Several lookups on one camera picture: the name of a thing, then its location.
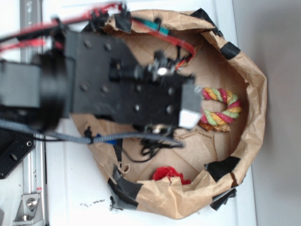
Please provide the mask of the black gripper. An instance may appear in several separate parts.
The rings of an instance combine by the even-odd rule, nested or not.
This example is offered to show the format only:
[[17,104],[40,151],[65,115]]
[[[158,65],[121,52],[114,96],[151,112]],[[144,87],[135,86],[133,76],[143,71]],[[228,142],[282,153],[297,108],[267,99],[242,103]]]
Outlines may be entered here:
[[193,129],[202,117],[200,90],[193,75],[176,72],[176,63],[162,51],[146,66],[112,59],[109,78],[117,96],[111,101],[112,120],[154,129]]

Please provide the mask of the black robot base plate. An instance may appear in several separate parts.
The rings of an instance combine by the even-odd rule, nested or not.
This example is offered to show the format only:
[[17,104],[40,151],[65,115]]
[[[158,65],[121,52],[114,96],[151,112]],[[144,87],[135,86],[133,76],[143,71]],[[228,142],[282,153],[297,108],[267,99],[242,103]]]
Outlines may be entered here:
[[1,129],[0,178],[6,179],[34,147],[34,135]]

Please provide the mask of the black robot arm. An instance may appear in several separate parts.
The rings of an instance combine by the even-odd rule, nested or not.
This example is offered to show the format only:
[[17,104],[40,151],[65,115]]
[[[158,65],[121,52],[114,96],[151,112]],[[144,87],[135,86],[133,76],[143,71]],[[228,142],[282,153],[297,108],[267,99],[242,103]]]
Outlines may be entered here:
[[69,114],[140,127],[192,129],[201,119],[192,75],[168,67],[162,52],[142,66],[118,38],[68,31],[62,50],[31,64],[1,61],[0,116],[53,130]]

